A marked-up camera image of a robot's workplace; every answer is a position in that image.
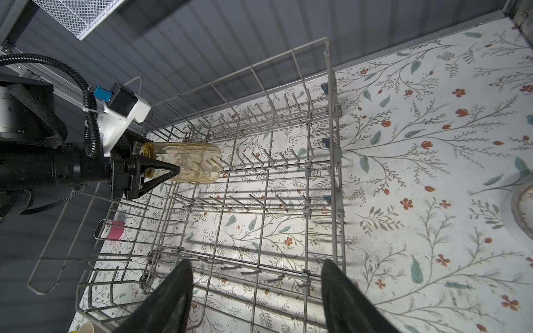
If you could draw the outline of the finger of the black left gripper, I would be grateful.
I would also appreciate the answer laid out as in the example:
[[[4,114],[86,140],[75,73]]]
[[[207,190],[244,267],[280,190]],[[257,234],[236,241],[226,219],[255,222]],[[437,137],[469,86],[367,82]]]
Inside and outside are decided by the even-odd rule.
[[[137,171],[132,177],[132,199],[141,198],[151,190],[155,189],[162,183],[171,178],[179,175],[180,167],[164,167],[155,168],[156,171],[160,171],[162,174],[155,178],[145,180],[145,172]]]

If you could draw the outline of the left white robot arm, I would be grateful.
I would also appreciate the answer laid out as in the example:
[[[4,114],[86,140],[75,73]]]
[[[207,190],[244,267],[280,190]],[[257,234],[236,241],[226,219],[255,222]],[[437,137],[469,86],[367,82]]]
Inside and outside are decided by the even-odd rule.
[[[102,148],[90,158],[85,148],[67,141],[68,129],[54,110],[54,86],[19,76],[1,75],[1,217],[28,194],[20,215],[31,215],[60,205],[33,205],[36,190],[71,187],[66,203],[86,190],[87,184],[107,181],[113,199],[136,199],[180,174],[178,165],[134,152],[148,139],[129,130],[131,122],[145,120],[150,105],[124,85],[110,90],[97,87],[91,97],[104,103],[97,112],[97,135]]]

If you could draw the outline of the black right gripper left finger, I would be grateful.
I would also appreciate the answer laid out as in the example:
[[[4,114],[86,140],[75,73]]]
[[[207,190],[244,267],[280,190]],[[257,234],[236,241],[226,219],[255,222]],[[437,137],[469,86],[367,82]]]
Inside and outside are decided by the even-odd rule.
[[[115,331],[185,332],[192,291],[192,264],[184,259]]]

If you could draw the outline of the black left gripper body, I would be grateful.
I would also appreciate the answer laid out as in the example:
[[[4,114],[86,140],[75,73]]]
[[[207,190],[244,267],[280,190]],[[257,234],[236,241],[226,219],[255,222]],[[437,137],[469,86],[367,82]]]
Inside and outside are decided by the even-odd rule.
[[[125,196],[133,200],[143,196],[137,174],[134,152],[146,142],[146,138],[137,133],[124,133],[110,153],[110,189],[111,198],[118,200]]]

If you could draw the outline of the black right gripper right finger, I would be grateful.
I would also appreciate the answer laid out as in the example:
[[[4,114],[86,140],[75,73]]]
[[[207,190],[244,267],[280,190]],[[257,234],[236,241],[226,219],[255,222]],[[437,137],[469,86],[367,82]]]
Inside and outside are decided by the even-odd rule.
[[[322,266],[321,295],[329,332],[398,332],[331,259]]]

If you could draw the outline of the yellow glass tumbler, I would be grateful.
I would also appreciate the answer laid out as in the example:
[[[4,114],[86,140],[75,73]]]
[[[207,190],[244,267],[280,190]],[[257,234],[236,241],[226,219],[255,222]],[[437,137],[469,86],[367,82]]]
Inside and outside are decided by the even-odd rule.
[[[180,173],[170,181],[211,184],[222,173],[222,152],[214,144],[182,142],[144,143],[140,155],[180,167]]]

